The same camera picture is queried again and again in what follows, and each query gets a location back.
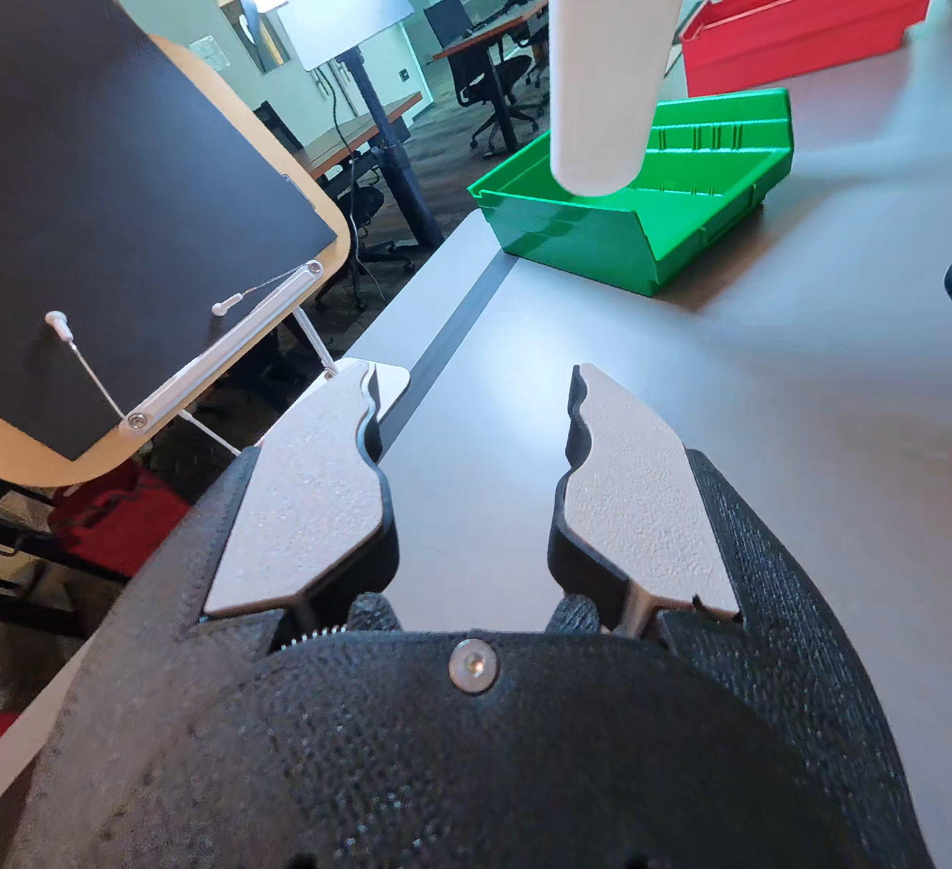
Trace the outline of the white bottle with black cap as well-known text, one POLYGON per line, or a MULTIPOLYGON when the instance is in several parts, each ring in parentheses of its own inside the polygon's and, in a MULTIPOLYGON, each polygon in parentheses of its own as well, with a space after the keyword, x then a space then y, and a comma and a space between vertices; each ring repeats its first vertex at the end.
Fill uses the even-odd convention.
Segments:
POLYGON ((549 0, 554 179, 610 195, 641 170, 683 0, 549 0))

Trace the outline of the green plastic bin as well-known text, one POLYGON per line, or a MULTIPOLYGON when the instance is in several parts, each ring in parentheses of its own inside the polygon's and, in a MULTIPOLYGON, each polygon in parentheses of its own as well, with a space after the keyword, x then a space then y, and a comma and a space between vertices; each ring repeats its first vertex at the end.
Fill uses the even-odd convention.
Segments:
POLYGON ((553 178, 550 133, 469 187, 509 255, 651 297, 732 232, 789 173, 785 87, 660 101, 638 176, 605 196, 553 178))

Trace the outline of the black board with wooden rim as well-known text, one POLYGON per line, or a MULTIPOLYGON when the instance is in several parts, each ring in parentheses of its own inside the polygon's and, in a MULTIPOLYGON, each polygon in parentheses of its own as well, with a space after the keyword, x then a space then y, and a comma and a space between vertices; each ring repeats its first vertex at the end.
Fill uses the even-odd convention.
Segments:
POLYGON ((3 480, 94 479, 173 419, 122 436, 47 312, 129 411, 277 283, 256 286, 316 259, 317 290, 349 255, 228 84, 114 0, 2 0, 1 128, 3 480))

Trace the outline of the red open-front bin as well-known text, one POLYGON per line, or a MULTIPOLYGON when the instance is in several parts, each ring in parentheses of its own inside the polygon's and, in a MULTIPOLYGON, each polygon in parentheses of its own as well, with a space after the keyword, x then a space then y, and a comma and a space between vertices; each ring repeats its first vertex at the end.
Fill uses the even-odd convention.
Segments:
POLYGON ((894 53, 929 3, 708 0, 682 33, 687 95, 747 90, 894 53))

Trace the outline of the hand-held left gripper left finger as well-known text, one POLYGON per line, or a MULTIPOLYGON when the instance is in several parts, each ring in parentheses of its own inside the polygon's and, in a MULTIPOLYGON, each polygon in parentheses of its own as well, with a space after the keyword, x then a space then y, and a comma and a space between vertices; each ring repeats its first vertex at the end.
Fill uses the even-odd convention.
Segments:
POLYGON ((204 605, 209 619, 309 607, 352 582, 346 574, 368 555, 398 553, 378 414, 399 398, 400 370, 385 364, 381 389, 379 363, 346 358, 337 368, 259 441, 204 605))

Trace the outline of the red bag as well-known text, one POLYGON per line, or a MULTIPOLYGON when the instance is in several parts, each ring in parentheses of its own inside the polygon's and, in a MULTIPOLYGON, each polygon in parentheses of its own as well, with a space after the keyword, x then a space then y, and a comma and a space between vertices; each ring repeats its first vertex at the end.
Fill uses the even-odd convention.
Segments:
POLYGON ((133 578, 191 509, 157 476, 128 459, 53 496, 56 542, 83 562, 133 578))

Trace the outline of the black light stand pole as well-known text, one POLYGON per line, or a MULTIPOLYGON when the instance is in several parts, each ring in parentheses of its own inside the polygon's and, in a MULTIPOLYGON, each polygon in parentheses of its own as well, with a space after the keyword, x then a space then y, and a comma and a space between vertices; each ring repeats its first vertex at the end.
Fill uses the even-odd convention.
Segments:
POLYGON ((444 243, 444 236, 432 211, 425 202, 411 163, 388 120, 386 110, 374 89, 363 65, 363 54, 358 46, 343 52, 337 60, 347 66, 366 102, 368 112, 381 139, 380 167, 411 233, 418 244, 435 251, 444 243))

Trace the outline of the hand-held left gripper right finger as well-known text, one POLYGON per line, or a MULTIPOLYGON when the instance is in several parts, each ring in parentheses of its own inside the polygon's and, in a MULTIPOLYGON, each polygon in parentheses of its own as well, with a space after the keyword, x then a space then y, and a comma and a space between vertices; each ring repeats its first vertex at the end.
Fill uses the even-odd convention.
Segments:
POLYGON ((661 610, 741 612, 687 450, 649 406, 592 363, 572 370, 548 567, 594 603, 601 628, 644 632, 661 610))

